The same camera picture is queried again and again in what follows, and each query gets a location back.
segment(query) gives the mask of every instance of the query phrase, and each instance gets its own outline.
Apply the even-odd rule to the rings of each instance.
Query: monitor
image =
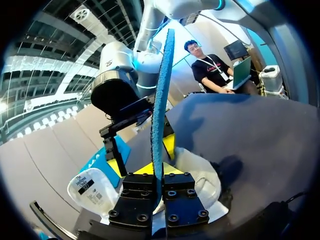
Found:
[[[224,50],[226,54],[228,54],[231,61],[248,55],[246,47],[240,40],[225,46]]]

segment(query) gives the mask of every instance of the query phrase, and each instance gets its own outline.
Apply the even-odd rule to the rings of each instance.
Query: screw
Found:
[[[198,216],[199,216],[200,218],[206,218],[206,217],[208,217],[208,215],[209,215],[209,212],[208,212],[207,210],[200,210],[200,211],[198,212]]]
[[[110,210],[109,211],[109,217],[110,218],[115,218],[119,215],[119,213],[116,210]]]
[[[194,189],[188,189],[186,191],[186,194],[189,196],[189,197],[194,197],[196,195],[196,190]]]
[[[129,190],[128,190],[128,189],[123,189],[122,194],[123,194],[123,195],[129,194]]]
[[[143,196],[143,197],[149,196],[149,192],[143,191],[143,192],[141,193],[141,196]]]
[[[179,220],[179,217],[175,214],[171,214],[169,217],[168,217],[168,220],[169,222],[172,222],[172,223],[175,223]]]
[[[149,219],[149,217],[145,214],[140,214],[136,217],[136,219],[140,222],[145,222]]]
[[[177,195],[177,192],[176,191],[168,191],[168,196],[169,197],[174,197]]]

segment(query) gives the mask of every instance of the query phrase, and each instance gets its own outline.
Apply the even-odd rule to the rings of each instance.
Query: product label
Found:
[[[82,195],[85,191],[87,191],[95,182],[91,179],[85,185],[83,185],[79,190],[78,193]]]
[[[102,194],[97,191],[97,189],[93,189],[91,192],[88,193],[88,195],[86,196],[93,204],[95,205],[102,205],[105,203]]]
[[[99,182],[94,185],[93,179],[90,177],[89,174],[80,174],[76,177],[75,185],[77,187],[77,191],[80,195],[90,200],[94,205],[102,205],[105,203],[103,198],[103,194],[98,191],[99,189]]]

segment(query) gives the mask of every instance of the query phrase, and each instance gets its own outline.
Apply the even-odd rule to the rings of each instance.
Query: lanyard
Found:
[[[212,66],[212,67],[215,67],[215,68],[218,70],[218,72],[221,74],[222,71],[221,71],[221,70],[219,69],[219,67],[216,65],[215,61],[213,61],[211,57],[209,57],[209,56],[207,56],[207,57],[213,62],[214,65],[212,65],[210,62],[207,62],[207,61],[205,61],[205,60],[203,60],[203,59],[200,59],[200,58],[198,58],[198,60],[200,60],[200,61],[202,61],[202,62],[204,62],[204,63],[206,63],[206,64],[208,64],[208,65],[210,65],[210,66]]]

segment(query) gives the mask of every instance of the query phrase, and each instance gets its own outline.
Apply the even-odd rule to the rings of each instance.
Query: white container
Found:
[[[260,72],[259,79],[263,81],[265,90],[268,92],[279,92],[283,86],[282,75],[278,65],[269,65],[264,69],[274,68],[274,71]]]
[[[118,200],[118,193],[107,176],[98,168],[89,168],[68,184],[69,196],[80,207],[106,218]]]

